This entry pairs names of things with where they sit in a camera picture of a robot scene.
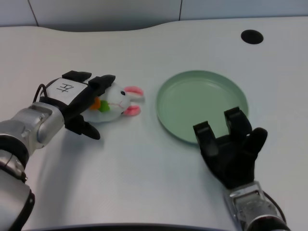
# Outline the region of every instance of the white table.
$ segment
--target white table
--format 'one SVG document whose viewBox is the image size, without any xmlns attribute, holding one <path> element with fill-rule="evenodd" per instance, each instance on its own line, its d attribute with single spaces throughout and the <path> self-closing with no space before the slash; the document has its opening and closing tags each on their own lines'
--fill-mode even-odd
<svg viewBox="0 0 308 231">
<path fill-rule="evenodd" d="M 256 180 L 281 206 L 293 230 L 308 219 L 308 17 L 181 21 L 144 30 L 69 33 L 0 28 L 0 120 L 32 102 L 40 83 L 70 70 L 113 74 L 144 89 L 141 114 L 98 125 L 102 139 L 62 129 L 30 158 L 36 195 L 25 229 L 148 222 L 235 230 L 197 147 L 160 126 L 154 101 L 174 74 L 208 70 L 241 87 L 252 126 L 269 137 Z M 264 41 L 249 45 L 241 32 Z"/>
</svg>

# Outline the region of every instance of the plush toy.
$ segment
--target plush toy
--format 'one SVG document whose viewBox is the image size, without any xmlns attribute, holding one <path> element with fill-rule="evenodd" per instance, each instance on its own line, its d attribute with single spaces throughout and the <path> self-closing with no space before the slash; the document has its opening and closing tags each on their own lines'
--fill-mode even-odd
<svg viewBox="0 0 308 231">
<path fill-rule="evenodd" d="M 138 87 L 121 88 L 116 83 L 106 89 L 105 93 L 95 98 L 95 103 L 82 113 L 84 120 L 89 122 L 108 122 L 121 116 L 135 116 L 141 110 L 131 101 L 143 99 L 143 91 Z"/>
</svg>

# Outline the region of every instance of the bunny ear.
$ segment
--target bunny ear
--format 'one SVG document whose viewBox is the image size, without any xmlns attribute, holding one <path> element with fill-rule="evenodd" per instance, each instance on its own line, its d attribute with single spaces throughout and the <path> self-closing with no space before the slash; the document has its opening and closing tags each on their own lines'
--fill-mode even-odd
<svg viewBox="0 0 308 231">
<path fill-rule="evenodd" d="M 141 109 L 139 106 L 137 105 L 132 105 L 132 106 L 129 106 L 128 109 L 126 109 L 123 114 L 125 116 L 136 116 L 138 115 L 139 113 L 141 112 Z"/>
<path fill-rule="evenodd" d="M 125 87 L 124 90 L 127 92 L 130 100 L 140 101 L 143 100 L 143 90 L 136 86 Z"/>
</svg>

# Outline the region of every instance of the round plate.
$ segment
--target round plate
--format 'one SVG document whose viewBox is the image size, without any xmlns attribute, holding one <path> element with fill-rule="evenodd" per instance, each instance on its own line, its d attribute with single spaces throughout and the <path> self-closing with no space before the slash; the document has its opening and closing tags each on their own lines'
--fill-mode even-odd
<svg viewBox="0 0 308 231">
<path fill-rule="evenodd" d="M 224 111 L 234 107 L 248 116 L 241 89 L 224 76 L 208 71 L 188 71 L 167 80 L 156 98 L 163 126 L 176 137 L 197 143 L 193 125 L 208 121 L 215 136 L 228 134 Z"/>
</svg>

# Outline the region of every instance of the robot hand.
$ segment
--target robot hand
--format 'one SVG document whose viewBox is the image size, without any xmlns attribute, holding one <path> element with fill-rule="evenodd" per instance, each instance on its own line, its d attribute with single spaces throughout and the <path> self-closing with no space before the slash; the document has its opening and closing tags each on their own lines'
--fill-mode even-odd
<svg viewBox="0 0 308 231">
<path fill-rule="evenodd" d="M 208 124 L 195 125 L 201 155 L 213 175 L 226 187 L 225 201 L 243 231 L 290 229 L 277 203 L 254 181 L 255 160 L 267 138 L 263 128 L 252 130 L 237 107 L 225 111 L 229 135 L 215 138 Z"/>
<path fill-rule="evenodd" d="M 90 76 L 70 71 L 47 86 L 41 84 L 32 105 L 0 122 L 0 231 L 21 230 L 30 216 L 35 197 L 25 184 L 25 167 L 36 149 L 46 146 L 63 125 L 79 135 L 100 138 L 80 113 L 104 94 L 115 76 L 95 77 L 84 83 Z"/>
</svg>

